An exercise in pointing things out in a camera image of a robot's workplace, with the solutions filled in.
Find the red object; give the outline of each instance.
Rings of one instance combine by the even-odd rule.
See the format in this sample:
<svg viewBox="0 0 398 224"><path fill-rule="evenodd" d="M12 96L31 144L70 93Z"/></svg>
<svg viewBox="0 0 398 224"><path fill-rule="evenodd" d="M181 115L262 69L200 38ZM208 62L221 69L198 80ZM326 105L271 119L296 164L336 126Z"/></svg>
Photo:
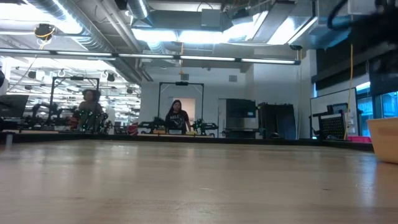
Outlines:
<svg viewBox="0 0 398 224"><path fill-rule="evenodd" d="M129 133L129 135L132 136L138 135L138 123L134 123L133 125L128 126L127 132Z"/></svg>
<svg viewBox="0 0 398 224"><path fill-rule="evenodd" d="M372 139L370 137L364 136L348 136L348 140L352 142L372 143Z"/></svg>

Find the support column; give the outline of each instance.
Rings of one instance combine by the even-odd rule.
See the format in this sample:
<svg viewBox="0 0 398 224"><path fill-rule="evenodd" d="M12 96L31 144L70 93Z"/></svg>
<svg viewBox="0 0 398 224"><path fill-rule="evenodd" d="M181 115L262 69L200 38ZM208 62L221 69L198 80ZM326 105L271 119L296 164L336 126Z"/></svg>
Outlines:
<svg viewBox="0 0 398 224"><path fill-rule="evenodd" d="M5 95L8 89L8 83L11 76L11 65L8 63L6 58L0 58L0 70L4 73L6 79L0 87L0 96Z"/></svg>

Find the black t-shirt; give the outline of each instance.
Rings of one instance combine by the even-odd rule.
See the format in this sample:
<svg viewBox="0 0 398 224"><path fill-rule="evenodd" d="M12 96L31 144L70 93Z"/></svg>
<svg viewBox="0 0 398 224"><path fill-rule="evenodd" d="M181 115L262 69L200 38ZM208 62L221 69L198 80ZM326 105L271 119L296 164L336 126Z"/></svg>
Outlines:
<svg viewBox="0 0 398 224"><path fill-rule="evenodd" d="M166 116L166 125L169 129L182 130L182 133L187 132L187 125L185 123L189 121L187 112L180 110L178 113L171 112Z"/></svg>

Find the person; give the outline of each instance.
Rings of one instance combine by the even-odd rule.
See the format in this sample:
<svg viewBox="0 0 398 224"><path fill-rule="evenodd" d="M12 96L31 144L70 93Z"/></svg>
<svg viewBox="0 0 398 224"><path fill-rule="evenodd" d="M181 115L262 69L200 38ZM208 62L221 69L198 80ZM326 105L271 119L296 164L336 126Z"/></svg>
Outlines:
<svg viewBox="0 0 398 224"><path fill-rule="evenodd" d="M168 130L181 130L182 134L187 132L187 126L191 131L191 124L189 122L188 113L182 110L180 100L175 100L166 115L166 127Z"/></svg>
<svg viewBox="0 0 398 224"><path fill-rule="evenodd" d="M78 110L90 110L93 113L102 113L100 105L101 93L98 90L83 90L84 101L80 103Z"/></svg>
<svg viewBox="0 0 398 224"><path fill-rule="evenodd" d="M78 110L85 110L91 111L93 113L99 114L102 113L102 106L100 105L100 96L101 93L98 90L83 90L83 99L84 101L80 103ZM84 114L78 123L78 128L81 128L82 124L87 120L87 114ZM88 127L93 127L94 125L95 116L92 116L91 119L88 121ZM101 119L97 119L95 122L98 124Z"/></svg>

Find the window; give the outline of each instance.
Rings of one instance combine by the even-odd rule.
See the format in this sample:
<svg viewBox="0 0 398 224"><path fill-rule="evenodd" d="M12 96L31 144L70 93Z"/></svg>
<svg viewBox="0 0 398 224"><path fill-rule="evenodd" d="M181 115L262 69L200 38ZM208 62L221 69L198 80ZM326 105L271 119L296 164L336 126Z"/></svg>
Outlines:
<svg viewBox="0 0 398 224"><path fill-rule="evenodd" d="M373 101L370 95L370 82L360 84L356 87L356 99L358 103L359 127L362 136L371 135L367 120L373 119Z"/></svg>
<svg viewBox="0 0 398 224"><path fill-rule="evenodd" d="M381 96L383 118L398 117L398 92L386 93Z"/></svg>

